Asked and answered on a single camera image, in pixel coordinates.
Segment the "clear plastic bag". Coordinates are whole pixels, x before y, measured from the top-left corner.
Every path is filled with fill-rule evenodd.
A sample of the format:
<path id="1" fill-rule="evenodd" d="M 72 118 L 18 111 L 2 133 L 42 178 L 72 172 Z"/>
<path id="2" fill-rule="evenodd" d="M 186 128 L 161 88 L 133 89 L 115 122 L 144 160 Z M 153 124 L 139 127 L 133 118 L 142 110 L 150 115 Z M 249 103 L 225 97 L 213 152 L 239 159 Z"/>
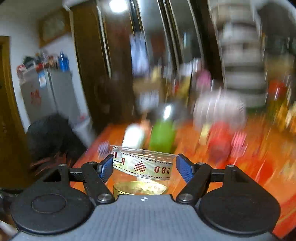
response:
<path id="1" fill-rule="evenodd" d="M 236 131 L 244 128 L 246 120 L 246 104 L 235 92 L 205 92 L 196 100 L 193 123 L 199 129 L 204 124 L 225 122 L 231 130 Z"/>

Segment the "grey refrigerator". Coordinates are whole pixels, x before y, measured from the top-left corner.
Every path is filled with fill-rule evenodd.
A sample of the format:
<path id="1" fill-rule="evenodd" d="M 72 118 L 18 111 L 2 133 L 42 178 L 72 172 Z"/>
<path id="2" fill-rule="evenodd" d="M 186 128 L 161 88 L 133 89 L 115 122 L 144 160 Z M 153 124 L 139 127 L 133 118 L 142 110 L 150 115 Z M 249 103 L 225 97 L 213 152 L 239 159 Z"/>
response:
<path id="1" fill-rule="evenodd" d="M 73 125 L 79 122 L 80 111 L 69 71 L 45 68 L 37 72 L 32 69 L 23 74 L 20 87 L 31 123 L 55 113 Z"/>

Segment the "blue bottle on refrigerator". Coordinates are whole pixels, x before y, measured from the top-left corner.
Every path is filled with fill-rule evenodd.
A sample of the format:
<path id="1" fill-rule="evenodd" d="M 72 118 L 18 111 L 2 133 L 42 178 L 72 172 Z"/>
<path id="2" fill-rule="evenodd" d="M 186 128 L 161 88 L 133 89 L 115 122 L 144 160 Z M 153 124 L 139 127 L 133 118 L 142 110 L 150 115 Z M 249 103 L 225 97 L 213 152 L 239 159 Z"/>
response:
<path id="1" fill-rule="evenodd" d="M 58 57 L 58 62 L 59 62 L 59 68 L 61 71 L 63 72 L 67 72 L 70 70 L 69 67 L 69 59 L 67 57 L 66 54 L 64 54 L 64 52 L 60 52 L 60 55 Z"/>

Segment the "red jar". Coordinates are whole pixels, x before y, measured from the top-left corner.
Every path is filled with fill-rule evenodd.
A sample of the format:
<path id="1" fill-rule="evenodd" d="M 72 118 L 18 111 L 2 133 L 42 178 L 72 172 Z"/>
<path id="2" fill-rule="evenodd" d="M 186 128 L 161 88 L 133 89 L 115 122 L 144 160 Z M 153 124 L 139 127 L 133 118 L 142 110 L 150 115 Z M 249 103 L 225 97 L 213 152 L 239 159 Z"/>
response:
<path id="1" fill-rule="evenodd" d="M 208 154 L 212 162 L 225 161 L 230 156 L 233 134 L 224 121 L 214 123 L 210 128 Z"/>

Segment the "dark wooden cabinet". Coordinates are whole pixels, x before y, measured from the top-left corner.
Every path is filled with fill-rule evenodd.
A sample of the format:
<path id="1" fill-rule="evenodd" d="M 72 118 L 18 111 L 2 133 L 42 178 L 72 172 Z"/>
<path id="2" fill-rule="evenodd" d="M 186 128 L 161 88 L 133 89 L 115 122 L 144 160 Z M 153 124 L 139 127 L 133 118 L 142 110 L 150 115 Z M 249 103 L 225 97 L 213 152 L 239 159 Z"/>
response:
<path id="1" fill-rule="evenodd" d="M 129 123 L 137 116 L 133 93 L 130 9 L 111 10 L 109 1 L 84 1 L 70 8 L 82 87 L 93 128 Z"/>

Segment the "white bottle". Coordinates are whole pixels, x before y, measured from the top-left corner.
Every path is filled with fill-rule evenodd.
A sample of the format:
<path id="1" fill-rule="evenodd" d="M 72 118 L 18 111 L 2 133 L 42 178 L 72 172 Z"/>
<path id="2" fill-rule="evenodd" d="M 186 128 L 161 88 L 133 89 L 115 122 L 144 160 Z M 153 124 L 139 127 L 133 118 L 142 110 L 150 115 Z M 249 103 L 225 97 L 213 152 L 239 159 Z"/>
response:
<path id="1" fill-rule="evenodd" d="M 122 141 L 122 147 L 132 149 L 142 149 L 145 141 L 145 131 L 138 123 L 132 123 L 127 126 Z"/>

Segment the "framed wall picture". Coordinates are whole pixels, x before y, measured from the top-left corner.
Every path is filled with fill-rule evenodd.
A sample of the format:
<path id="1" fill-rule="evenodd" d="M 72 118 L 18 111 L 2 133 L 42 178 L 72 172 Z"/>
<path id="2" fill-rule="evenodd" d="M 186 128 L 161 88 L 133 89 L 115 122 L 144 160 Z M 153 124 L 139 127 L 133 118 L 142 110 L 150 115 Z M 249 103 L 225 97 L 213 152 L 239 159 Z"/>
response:
<path id="1" fill-rule="evenodd" d="M 39 47 L 71 32 L 69 12 L 59 8 L 38 20 Z"/>

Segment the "clear plastic cup with ribbon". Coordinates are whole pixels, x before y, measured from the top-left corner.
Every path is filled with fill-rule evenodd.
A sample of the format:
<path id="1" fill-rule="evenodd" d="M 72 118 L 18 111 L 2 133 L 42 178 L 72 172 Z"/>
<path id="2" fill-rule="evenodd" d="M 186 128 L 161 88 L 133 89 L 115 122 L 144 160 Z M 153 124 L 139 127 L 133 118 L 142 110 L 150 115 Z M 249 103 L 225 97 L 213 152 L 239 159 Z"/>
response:
<path id="1" fill-rule="evenodd" d="M 113 146 L 112 154 L 115 198 L 167 192 L 176 155 L 121 146 Z"/>

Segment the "green bottle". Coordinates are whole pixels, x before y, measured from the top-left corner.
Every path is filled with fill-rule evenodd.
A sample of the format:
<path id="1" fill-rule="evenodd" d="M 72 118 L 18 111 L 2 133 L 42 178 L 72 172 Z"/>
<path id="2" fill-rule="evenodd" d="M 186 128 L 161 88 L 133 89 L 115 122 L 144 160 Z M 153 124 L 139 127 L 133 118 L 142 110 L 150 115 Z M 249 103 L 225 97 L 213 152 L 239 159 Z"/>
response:
<path id="1" fill-rule="evenodd" d="M 171 152 L 176 136 L 174 121 L 171 119 L 173 110 L 172 104 L 166 104 L 155 115 L 156 119 L 149 140 L 149 150 L 163 153 Z"/>

